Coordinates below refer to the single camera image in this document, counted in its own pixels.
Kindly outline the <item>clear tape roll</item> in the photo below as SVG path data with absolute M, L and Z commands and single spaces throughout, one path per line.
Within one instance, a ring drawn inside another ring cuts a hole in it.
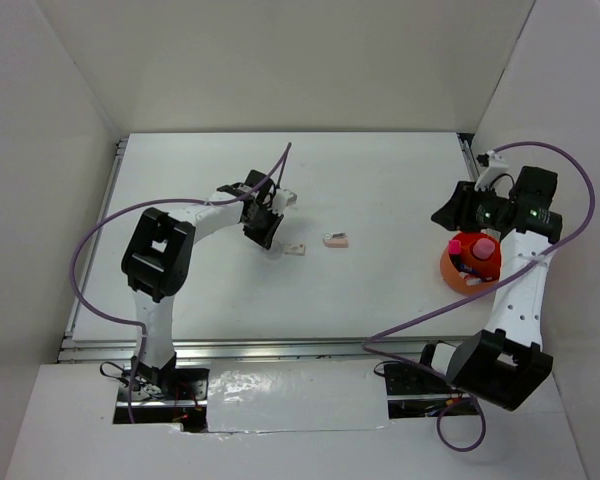
M 271 247 L 269 250 L 266 251 L 266 258 L 268 260 L 278 260 L 281 258 L 281 256 L 283 255 L 283 246 L 280 242 L 274 241 L 271 244 Z

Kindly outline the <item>white staples box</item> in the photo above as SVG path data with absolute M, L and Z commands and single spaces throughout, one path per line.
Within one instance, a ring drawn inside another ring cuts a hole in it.
M 301 242 L 285 243 L 283 245 L 283 253 L 285 255 L 304 256 L 306 253 L 306 245 Z

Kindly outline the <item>pink eraser with sharpener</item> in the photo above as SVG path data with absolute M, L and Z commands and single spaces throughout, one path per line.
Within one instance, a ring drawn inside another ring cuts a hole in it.
M 326 233 L 323 236 L 323 245 L 327 248 L 348 248 L 347 234 L 344 232 Z

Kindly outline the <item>pink cap black highlighter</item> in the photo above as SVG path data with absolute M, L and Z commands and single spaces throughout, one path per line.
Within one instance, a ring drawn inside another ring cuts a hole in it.
M 462 243 L 458 239 L 451 239 L 448 243 L 448 255 L 452 261 L 461 259 L 462 255 Z

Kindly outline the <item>dark blue gel pen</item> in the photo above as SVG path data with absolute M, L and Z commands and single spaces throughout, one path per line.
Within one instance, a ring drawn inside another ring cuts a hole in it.
M 468 275 L 474 275 L 474 276 L 478 276 L 478 277 L 484 277 L 485 276 L 485 271 L 483 268 L 480 268 L 478 266 L 472 266 L 472 265 L 468 265 L 468 264 L 464 264 L 461 263 L 459 266 L 459 271 L 460 272 L 464 272 Z

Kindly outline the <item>red gel pen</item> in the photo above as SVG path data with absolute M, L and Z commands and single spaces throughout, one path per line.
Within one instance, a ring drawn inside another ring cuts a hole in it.
M 484 280 L 478 276 L 474 276 L 474 275 L 465 275 L 462 277 L 462 281 L 464 282 L 464 284 L 467 287 L 472 287 L 475 285 L 479 285 L 482 284 L 484 282 Z

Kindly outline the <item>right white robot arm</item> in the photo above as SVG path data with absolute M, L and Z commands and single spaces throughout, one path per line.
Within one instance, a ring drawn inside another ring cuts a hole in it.
M 517 409 L 549 376 L 553 359 L 542 350 L 541 307 L 549 247 L 562 218 L 551 211 L 558 176 L 525 166 L 507 197 L 461 181 L 431 219 L 450 231 L 499 233 L 503 281 L 486 326 L 454 347 L 443 342 L 421 355 L 416 379 L 428 392 L 446 384 L 506 410 Z

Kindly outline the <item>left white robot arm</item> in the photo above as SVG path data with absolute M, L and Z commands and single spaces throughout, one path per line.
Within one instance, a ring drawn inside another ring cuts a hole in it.
M 245 181 L 221 186 L 200 203 L 173 213 L 153 207 L 142 213 L 121 269 L 133 291 L 140 323 L 132 367 L 152 397 L 167 398 L 177 387 L 174 300 L 187 280 L 194 246 L 240 225 L 248 239 L 268 250 L 285 209 L 296 201 L 294 192 L 252 170 Z

